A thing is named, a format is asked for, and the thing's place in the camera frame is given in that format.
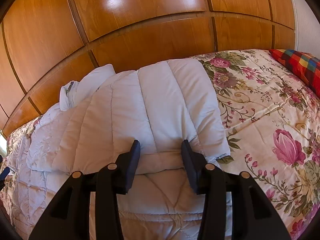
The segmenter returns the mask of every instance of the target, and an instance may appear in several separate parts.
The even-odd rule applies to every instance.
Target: silver screw
[[[115,170],[116,168],[117,168],[117,164],[115,164],[115,163],[110,163],[108,165],[108,170]]]
[[[249,174],[248,172],[246,172],[246,171],[241,172],[241,176],[242,176],[243,178],[245,178],[245,179],[250,178],[250,174]]]
[[[72,177],[74,178],[74,179],[77,179],[77,178],[79,178],[81,176],[81,172],[79,172],[79,171],[75,171],[74,173],[72,173]]]
[[[213,171],[214,170],[214,165],[212,163],[207,163],[205,165],[205,168],[209,171]]]

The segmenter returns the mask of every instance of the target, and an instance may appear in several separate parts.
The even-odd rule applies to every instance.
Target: bed
[[[218,165],[234,174],[248,171],[272,202],[291,238],[298,239],[319,208],[319,99],[265,50],[221,51],[191,58],[202,64],[217,94],[231,151],[217,160]],[[13,132],[8,140],[8,159],[12,152],[23,155],[24,149],[16,149],[18,142],[30,136],[32,140],[34,130],[40,127],[41,119],[37,118]],[[11,222],[24,239],[59,188],[56,183],[55,188],[50,186],[50,176],[59,177],[62,184],[70,174],[32,172],[28,201],[19,197],[18,189],[26,183],[17,180],[16,174],[8,176],[0,193]],[[39,190],[41,177],[47,183],[41,188],[44,198],[34,203],[31,197]],[[153,201],[143,197],[144,187],[152,192]],[[136,175],[129,194],[118,201],[125,239],[197,238],[204,198],[192,193],[183,169]]]

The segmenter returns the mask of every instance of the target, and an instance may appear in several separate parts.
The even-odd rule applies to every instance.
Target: floral bedspread
[[[17,142],[19,141],[19,138],[23,134],[27,134],[28,136],[31,136],[33,131],[35,130],[35,127],[37,123],[40,121],[41,116],[37,117],[36,119],[22,125],[20,128],[15,130],[10,134],[10,136],[7,139],[7,156],[12,152],[12,150],[16,147]],[[7,166],[7,158],[4,158],[2,165],[0,167],[0,173],[3,171],[3,169]],[[16,186],[16,179],[17,174],[11,171],[9,175],[5,179],[5,186],[0,191],[0,199],[3,202],[3,205],[5,209],[7,210],[8,214],[11,214],[11,207],[12,207],[12,195]]]
[[[221,168],[248,171],[297,239],[319,208],[320,100],[268,51],[194,56],[217,93],[231,156]]]

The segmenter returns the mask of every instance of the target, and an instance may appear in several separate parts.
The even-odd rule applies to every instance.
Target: red plaid fabric
[[[320,98],[320,60],[292,49],[270,49],[271,56],[298,76]]]

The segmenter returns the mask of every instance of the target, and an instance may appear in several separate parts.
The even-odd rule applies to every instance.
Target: wooden headboard
[[[1,23],[0,128],[44,114],[98,66],[294,48],[294,30],[291,0],[15,0]]]

